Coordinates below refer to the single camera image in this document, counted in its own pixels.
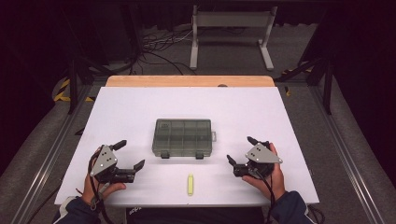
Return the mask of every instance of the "cable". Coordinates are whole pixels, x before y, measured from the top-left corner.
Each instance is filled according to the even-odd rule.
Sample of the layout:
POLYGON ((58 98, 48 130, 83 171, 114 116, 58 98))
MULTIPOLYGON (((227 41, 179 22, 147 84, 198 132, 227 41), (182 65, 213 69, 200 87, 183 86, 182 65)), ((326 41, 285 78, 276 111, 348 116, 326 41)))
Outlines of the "cable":
POLYGON ((144 46, 145 50, 149 51, 149 52, 152 52, 152 51, 155 51, 155 50, 163 51, 165 49, 170 48, 171 46, 173 46, 174 44, 176 44, 176 43, 178 43, 178 42, 180 42, 182 40, 190 40, 190 39, 187 39, 186 37, 191 32, 192 32, 191 29, 180 31, 180 32, 177 32, 177 33, 173 32, 171 35, 166 36, 166 37, 162 37, 161 39, 154 39, 154 40, 151 40, 151 41, 147 41, 147 42, 145 42, 143 44, 143 46, 144 46), (182 37, 178 37, 179 35, 182 35, 185 32, 188 32, 188 33, 186 35, 182 36, 182 37))
POLYGON ((157 56, 157 57, 159 57, 159 58, 161 58, 161 59, 163 59, 163 60, 169 62, 170 64, 172 64, 172 65, 177 69, 177 71, 178 71, 182 76, 184 75, 184 74, 181 72, 181 70, 177 67, 177 65, 175 65, 175 63, 172 63, 171 61, 165 59, 163 56, 160 56, 160 55, 155 54, 155 53, 152 53, 152 52, 144 52, 144 53, 152 54, 152 55, 154 55, 154 56, 157 56))
MULTIPOLYGON (((101 150, 98 150, 97 152, 95 152, 95 153, 91 156, 90 163, 88 164, 88 174, 90 174, 91 171, 92 171, 93 160, 98 158, 100 152, 101 152, 101 150)), ((94 185, 94 182, 93 182, 93 177, 92 177, 91 175, 90 175, 90 183, 91 183, 91 187, 92 187, 93 194, 95 195, 95 200, 97 200, 97 201, 94 201, 94 200, 91 201, 91 209, 95 210, 95 209, 97 209, 97 206, 101 207, 101 209, 102 209, 102 216, 103 216, 103 218, 105 219, 105 221, 106 221, 108 224, 113 224, 113 222, 110 220, 110 218, 109 218, 108 215, 107 215, 106 208, 105 208, 105 203, 104 203, 103 200, 99 197, 99 193, 98 193, 98 192, 99 192, 100 183, 98 183, 98 186, 97 186, 97 189, 96 189, 96 188, 95 188, 95 185, 94 185)))
MULTIPOLYGON (((167 63, 149 63, 149 62, 145 62, 145 61, 143 61, 143 60, 141 60, 141 59, 139 59, 139 61, 142 62, 142 63, 148 63, 148 64, 153 64, 153 65, 167 64, 167 63)), ((187 66, 186 64, 184 64, 184 63, 174 63, 174 64, 183 65, 183 66, 185 66, 187 69, 189 69, 193 74, 197 75, 197 74, 194 72, 194 70, 192 70, 190 67, 188 67, 188 66, 187 66)))
POLYGON ((141 75, 143 75, 143 67, 142 67, 142 65, 140 65, 139 61, 141 61, 141 60, 140 59, 137 60, 137 65, 139 65, 140 69, 142 70, 141 75))
POLYGON ((44 200, 42 204, 40 204, 37 209, 33 212, 32 216, 29 218, 29 220, 26 222, 27 224, 31 223, 32 220, 35 218, 35 215, 41 210, 41 208, 47 203, 47 201, 61 188, 61 184, 44 200))
MULTIPOLYGON (((113 69, 113 70, 110 70, 110 71, 113 72, 114 74, 117 74, 117 73, 120 73, 120 72, 123 72, 123 71, 127 70, 131 66, 132 66, 132 63, 127 63, 126 65, 124 65, 122 67, 119 67, 119 68, 116 68, 116 69, 113 69)), ((92 72, 96 76, 107 76, 107 74, 104 74, 104 73, 101 73, 101 72, 97 72, 97 71, 94 71, 94 70, 91 70, 91 69, 90 69, 90 72, 92 72)))
POLYGON ((132 70, 134 70, 134 65, 133 64, 131 64, 131 69, 129 70, 129 75, 132 74, 132 70))
POLYGON ((243 28, 240 28, 240 29, 242 29, 242 31, 234 32, 233 30, 236 30, 236 29, 237 28, 221 29, 221 31, 230 33, 232 35, 241 35, 242 33, 244 33, 246 31, 247 28, 243 27, 243 28))
POLYGON ((270 208, 268 209, 267 220, 265 221, 265 224, 270 224, 270 223, 272 223, 272 221, 270 220, 271 211, 272 211, 272 209, 273 209, 273 207, 274 207, 274 205, 275 205, 275 203, 276 203, 276 201, 275 201, 275 194, 274 194, 274 192, 272 191, 272 188, 271 188, 271 186, 272 186, 272 176, 271 176, 271 186, 270 186, 270 185, 268 184, 267 180, 259 173, 258 170, 255 170, 255 173, 256 173, 256 175, 262 180, 262 182, 264 182, 265 186, 268 188, 268 190, 269 190, 270 193, 271 193, 271 196, 270 196, 270 202, 271 202, 271 204, 270 204, 270 208))
POLYGON ((317 209, 316 207, 312 206, 311 204, 308 205, 307 207, 308 207, 308 210, 309 210, 309 211, 312 213, 312 215, 314 216, 315 221, 316 221, 318 224, 323 224, 324 221, 326 220, 326 217, 324 216, 324 214, 323 214, 319 209, 317 209))

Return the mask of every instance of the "sleeve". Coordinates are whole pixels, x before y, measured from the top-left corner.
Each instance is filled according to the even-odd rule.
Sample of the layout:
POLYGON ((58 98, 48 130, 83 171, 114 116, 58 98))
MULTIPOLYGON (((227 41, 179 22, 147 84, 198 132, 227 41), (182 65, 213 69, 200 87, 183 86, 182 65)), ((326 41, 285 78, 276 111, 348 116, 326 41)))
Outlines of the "sleeve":
POLYGON ((314 223, 308 216, 308 209, 297 191, 286 192, 271 211, 272 217, 281 224, 314 223))
POLYGON ((52 223, 100 223, 99 213, 92 211, 90 206, 82 201, 80 197, 68 197, 62 203, 52 223))

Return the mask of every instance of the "metal bar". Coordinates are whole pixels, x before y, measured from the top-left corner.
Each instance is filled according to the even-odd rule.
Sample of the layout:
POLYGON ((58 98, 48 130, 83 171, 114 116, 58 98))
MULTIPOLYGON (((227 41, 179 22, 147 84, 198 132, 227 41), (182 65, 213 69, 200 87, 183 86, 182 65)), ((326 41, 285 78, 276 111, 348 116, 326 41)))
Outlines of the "metal bar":
POLYGON ((311 73, 309 73, 309 76, 306 78, 306 83, 308 86, 317 86, 319 84, 320 80, 326 73, 328 62, 329 60, 322 59, 319 63, 312 67, 311 73))
POLYGON ((322 97, 320 91, 317 87, 310 87, 311 93, 314 96, 315 102, 320 108, 321 114, 323 115, 324 120, 326 121, 331 133, 332 140, 334 141, 335 147, 337 149, 337 153, 340 156, 341 162, 344 164, 346 168, 346 172, 349 176, 350 182, 352 183, 353 188, 355 189, 360 201, 363 206, 364 212, 370 220, 370 223, 385 223, 381 214, 379 214, 378 208, 375 205, 375 202, 366 187, 366 184, 361 177, 361 174, 356 167, 355 162, 353 161, 351 155, 349 154, 349 150, 347 145, 345 144, 343 138, 341 137, 340 132, 338 131, 337 125, 335 124, 332 116, 327 114, 326 109, 322 106, 322 97))
POLYGON ((77 84, 77 73, 75 67, 75 60, 69 62, 69 78, 70 78, 70 107, 68 114, 72 114, 78 104, 78 84, 77 84))
POLYGON ((290 78, 299 75, 300 73, 302 73, 302 72, 305 71, 306 69, 308 69, 308 68, 310 68, 310 67, 312 67, 312 66, 315 66, 315 65, 319 64, 319 63, 321 62, 321 60, 322 60, 322 59, 314 59, 314 60, 312 60, 312 61, 309 61, 309 62, 307 62, 307 63, 304 63, 303 65, 298 66, 297 68, 293 69, 291 72, 287 73, 286 75, 281 76, 281 77, 274 78, 274 81, 275 81, 275 82, 284 82, 284 81, 287 81, 287 80, 289 80, 290 78))
POLYGON ((73 114, 68 115, 62 125, 58 136, 56 137, 54 143, 52 144, 49 154, 46 159, 44 159, 43 164, 38 170, 33 183, 29 190, 27 191, 20 208, 12 219, 11 223, 26 223, 28 216, 31 213, 32 207, 37 201, 38 196, 40 195, 41 190, 44 188, 44 185, 47 182, 47 179, 50 175, 50 172, 58 159, 59 154, 61 153, 64 145, 65 138, 69 132, 73 121, 75 120, 78 111, 81 108, 81 105, 84 103, 85 98, 88 96, 88 93, 91 89, 91 86, 83 86, 81 90, 81 94, 78 97, 78 105, 73 114))
POLYGON ((332 111, 330 110, 330 100, 332 98, 332 70, 333 65, 331 62, 327 64, 327 72, 324 81, 324 92, 323 92, 323 106, 327 113, 330 115, 332 111))
POLYGON ((274 65, 272 63, 270 53, 268 52, 267 43, 270 38, 270 34, 274 25, 274 20, 276 16, 277 7, 271 8, 271 13, 269 14, 269 18, 267 19, 267 24, 265 28, 265 36, 263 40, 259 40, 260 50, 262 52, 262 58, 264 59, 265 66, 268 71, 274 70, 274 65))
POLYGON ((194 6, 192 10, 192 46, 191 46, 191 58, 190 58, 190 69, 197 69, 198 63, 198 25, 197 25, 197 13, 198 7, 194 6))
POLYGON ((198 27, 265 27, 268 18, 272 16, 270 12, 212 12, 199 11, 196 24, 198 27))

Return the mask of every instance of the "metal stand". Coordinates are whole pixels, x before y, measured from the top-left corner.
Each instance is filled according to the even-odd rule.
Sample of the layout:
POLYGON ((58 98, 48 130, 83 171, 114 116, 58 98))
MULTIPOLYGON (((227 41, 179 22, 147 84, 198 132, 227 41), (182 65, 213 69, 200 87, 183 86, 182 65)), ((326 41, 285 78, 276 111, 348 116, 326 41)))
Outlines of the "metal stand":
POLYGON ((193 7, 192 12, 192 47, 190 68, 197 68, 198 61, 198 27, 264 27, 265 36, 259 39, 260 50, 267 70, 274 70, 267 43, 274 24, 277 7, 270 12, 199 12, 193 7))

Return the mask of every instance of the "table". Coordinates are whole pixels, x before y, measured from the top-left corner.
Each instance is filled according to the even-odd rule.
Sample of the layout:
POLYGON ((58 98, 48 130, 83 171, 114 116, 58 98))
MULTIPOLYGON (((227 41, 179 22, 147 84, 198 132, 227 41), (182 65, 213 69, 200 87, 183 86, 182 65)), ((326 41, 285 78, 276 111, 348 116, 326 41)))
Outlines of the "table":
POLYGON ((257 206, 269 204, 261 193, 233 176, 229 154, 248 161, 252 145, 247 136, 276 144, 286 188, 300 192, 307 203, 318 203, 311 176, 283 106, 269 77, 111 77, 96 99, 84 134, 64 177, 55 203, 83 189, 87 162, 102 144, 127 140, 115 152, 118 167, 130 169, 141 160, 145 167, 127 189, 111 195, 106 204, 121 207, 257 206), (243 87, 248 83, 260 84, 243 87), (225 84, 228 88, 216 88, 225 84), (210 157, 163 160, 151 151, 155 121, 211 119, 217 133, 210 157), (189 174, 194 193, 187 193, 189 174))

